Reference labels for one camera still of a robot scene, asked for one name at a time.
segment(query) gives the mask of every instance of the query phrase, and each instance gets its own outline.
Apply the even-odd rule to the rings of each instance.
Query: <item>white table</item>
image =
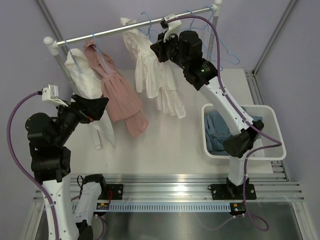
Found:
[[[134,70],[121,70],[134,85]],[[203,160],[201,109],[208,101],[176,70],[178,91],[183,95],[186,117],[164,114],[156,109],[154,99],[139,94],[144,102],[142,113],[149,121],[147,130],[137,138],[129,135],[124,121],[114,122],[116,147],[100,137],[102,149],[96,150],[91,129],[79,124],[66,146],[71,150],[74,174],[224,174],[225,164],[209,164]],[[253,104],[243,69],[224,69],[222,79],[240,105]],[[272,173],[268,161],[249,163],[249,173]]]

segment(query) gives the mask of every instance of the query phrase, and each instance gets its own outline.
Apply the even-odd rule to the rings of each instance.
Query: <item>metal rod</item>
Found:
[[[210,11],[211,11],[211,9],[209,7],[205,7],[205,8],[201,8],[199,10],[192,11],[192,13],[196,15],[196,14],[207,13],[207,12],[210,12]],[[191,15],[192,13],[191,12],[185,12],[185,13],[178,14],[177,16],[178,17],[188,16],[188,15]],[[125,32],[125,31],[129,31],[129,30],[133,30],[133,29],[149,26],[150,24],[151,25],[159,24],[162,20],[163,20],[163,18],[158,18],[158,19],[154,19],[154,20],[151,20],[151,21],[144,21],[144,22],[139,22],[139,23],[135,23],[135,24],[131,24],[131,25],[126,25],[126,26],[115,28],[115,29],[94,33],[94,36],[96,38],[100,38],[100,37],[104,37],[104,36],[108,36],[108,35],[112,35],[112,34],[118,34],[118,33],[122,33],[122,32]],[[90,40],[90,39],[93,39],[93,38],[94,37],[92,36],[92,34],[90,34],[90,35],[79,36],[79,37],[67,39],[66,42],[68,44],[74,44],[74,43]],[[57,41],[56,42],[56,46],[58,46],[58,47],[63,47],[65,45],[66,45],[65,41]]]
[[[212,19],[212,24],[214,25],[215,28],[217,28],[217,23],[218,23],[218,16],[214,16]],[[211,59],[212,51],[214,49],[214,43],[215,43],[215,34],[211,30],[210,31],[210,38],[209,38],[209,44],[208,44],[208,52],[206,55],[206,59],[209,60]]]
[[[276,42],[280,32],[282,31],[284,25],[286,24],[289,16],[291,15],[293,9],[297,5],[299,0],[290,0],[289,4],[286,6],[285,11],[283,12],[280,21],[278,22],[276,28],[274,29],[267,45],[265,46],[257,64],[253,69],[253,75],[256,76],[258,71],[260,70],[262,64],[265,62],[271,48],[273,47],[274,43]]]
[[[58,63],[60,69],[62,70],[62,72],[63,72],[68,84],[70,84],[70,87],[71,87],[72,91],[75,94],[80,95],[79,90],[77,89],[77,86],[76,86],[75,82],[73,81],[72,77],[70,76],[69,71],[67,70],[64,61],[62,61],[61,56],[59,54],[58,55],[54,55],[54,58],[55,58],[56,62]]]
[[[34,0],[35,3],[38,5],[40,11],[42,12],[42,15],[45,19],[45,21],[48,23],[54,37],[56,40],[63,40],[64,38],[62,37],[62,34],[60,33],[57,24],[54,20],[54,18],[52,17],[51,12],[49,11],[46,3],[43,0]],[[65,56],[67,56],[68,54],[68,50],[65,46],[62,47],[63,53]]]

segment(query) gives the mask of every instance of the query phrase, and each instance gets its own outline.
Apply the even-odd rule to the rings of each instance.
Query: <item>white plastic bin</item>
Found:
[[[262,130],[263,133],[269,135],[270,137],[277,139],[282,142],[282,146],[263,149],[260,151],[255,152],[249,160],[263,160],[263,161],[280,161],[283,160],[286,155],[286,148],[284,145],[284,140],[282,138],[279,124],[277,121],[277,117],[275,111],[266,105],[243,105],[245,107],[246,112],[250,116],[260,116],[263,118],[264,128]],[[206,104],[202,107],[202,137],[203,137],[203,147],[206,157],[209,158],[210,161],[217,160],[221,162],[221,160],[229,160],[229,156],[221,156],[221,155],[212,155],[207,150],[206,144],[206,134],[205,134],[205,114],[212,112],[215,110],[215,107],[212,104]],[[261,137],[257,139],[253,145],[253,149],[262,147],[262,146],[269,146],[274,145],[275,143],[270,141],[265,137]]]

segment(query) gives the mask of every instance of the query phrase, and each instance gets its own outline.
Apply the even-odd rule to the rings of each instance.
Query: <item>clothing rail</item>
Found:
[[[212,7],[213,7],[214,11],[216,11],[217,8],[218,8],[217,5],[215,5],[215,4],[212,5]],[[194,10],[194,11],[192,11],[192,13],[194,15],[197,15],[197,14],[207,13],[207,12],[210,12],[210,11],[211,11],[211,9],[209,7],[205,7],[205,8],[201,8],[201,9],[198,9],[198,10]],[[178,14],[177,16],[181,17],[181,16],[188,16],[188,15],[191,15],[191,12],[181,13],[181,14]],[[107,30],[107,31],[97,32],[97,33],[94,33],[94,36],[96,38],[100,38],[100,37],[104,37],[104,36],[108,36],[108,35],[112,35],[112,34],[118,34],[118,33],[122,33],[122,32],[125,32],[125,31],[129,31],[129,30],[133,30],[133,29],[137,29],[137,28],[141,28],[141,27],[145,27],[145,26],[149,26],[149,25],[153,25],[153,24],[159,24],[162,20],[163,20],[163,18],[158,18],[158,19],[153,19],[151,21],[144,21],[144,22],[134,23],[134,24],[118,27],[118,28],[115,28],[115,29]],[[67,44],[74,44],[74,43],[90,40],[90,39],[93,39],[93,38],[94,38],[93,35],[90,34],[90,35],[71,38],[71,39],[66,40],[66,42],[67,42]],[[57,41],[55,43],[55,46],[56,47],[63,47],[63,46],[66,45],[66,42],[65,41]]]

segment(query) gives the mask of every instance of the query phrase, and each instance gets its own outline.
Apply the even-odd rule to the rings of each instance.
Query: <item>gray wall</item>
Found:
[[[120,17],[134,18],[138,22],[147,21],[141,12],[148,12],[152,19],[170,13],[200,9],[212,5],[214,0],[45,0],[64,38],[75,38],[90,33],[120,27]],[[223,0],[217,26],[218,34],[241,60],[239,65],[222,61],[224,68],[253,69],[263,52],[269,37],[276,27],[289,0]],[[184,20],[189,27],[192,20]],[[200,20],[194,26],[203,27]],[[160,24],[152,29],[160,32]],[[208,44],[208,32],[201,38]],[[109,54],[120,69],[133,68],[134,65],[122,39],[122,34],[102,37],[98,40],[100,48]],[[82,49],[83,43],[73,46]],[[223,58],[236,62],[221,50]]]
[[[8,151],[6,127],[9,115],[22,98],[48,83],[58,83],[65,97],[69,95],[69,88],[43,44],[43,38],[51,33],[32,0],[2,0],[0,31],[0,238],[17,240],[35,187],[18,170]],[[29,171],[31,157],[24,124],[36,112],[54,114],[56,111],[36,96],[21,107],[12,125],[16,155]]]
[[[302,186],[320,237],[319,10],[319,0],[299,1],[258,79],[277,114],[289,173]]]

